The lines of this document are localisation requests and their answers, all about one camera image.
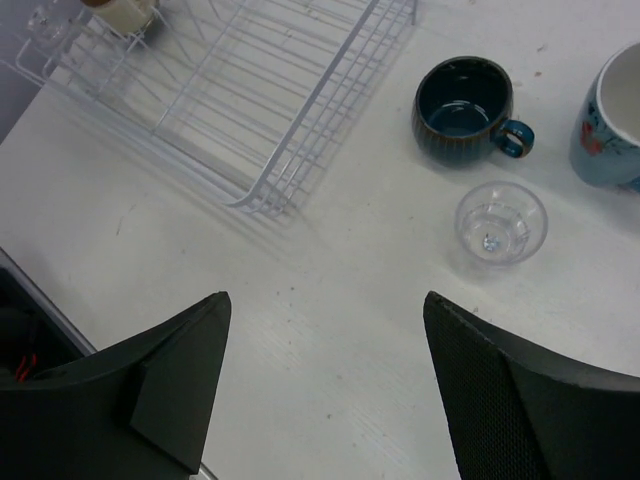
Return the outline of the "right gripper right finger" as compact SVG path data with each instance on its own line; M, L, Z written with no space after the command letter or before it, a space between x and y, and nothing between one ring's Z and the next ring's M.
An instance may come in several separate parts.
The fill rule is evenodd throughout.
M423 318L461 478L638 478L638 378L560 355L435 291Z

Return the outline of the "dark blue squat mug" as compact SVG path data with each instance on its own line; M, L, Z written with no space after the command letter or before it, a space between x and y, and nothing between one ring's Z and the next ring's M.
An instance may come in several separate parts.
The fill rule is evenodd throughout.
M514 88L492 60L458 56L436 65L421 80L412 105L419 148L448 167L465 167L499 150L520 159L535 133L512 118Z

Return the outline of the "light blue floral mug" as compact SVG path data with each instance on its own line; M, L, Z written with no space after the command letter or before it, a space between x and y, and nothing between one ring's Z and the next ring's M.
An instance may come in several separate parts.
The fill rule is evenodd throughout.
M573 170L595 187L639 190L639 44L612 55L595 77L572 135Z

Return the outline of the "beige bottomed cup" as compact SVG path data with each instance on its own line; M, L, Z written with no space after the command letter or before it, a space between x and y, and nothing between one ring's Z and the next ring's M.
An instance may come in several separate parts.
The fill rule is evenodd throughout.
M145 30L159 6L154 0L81 0L81 3L123 36Z

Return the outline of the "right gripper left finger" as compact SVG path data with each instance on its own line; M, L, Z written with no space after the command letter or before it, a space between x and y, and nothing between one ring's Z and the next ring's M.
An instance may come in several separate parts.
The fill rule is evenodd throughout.
M108 348L2 382L2 478L198 475L231 311L217 292Z

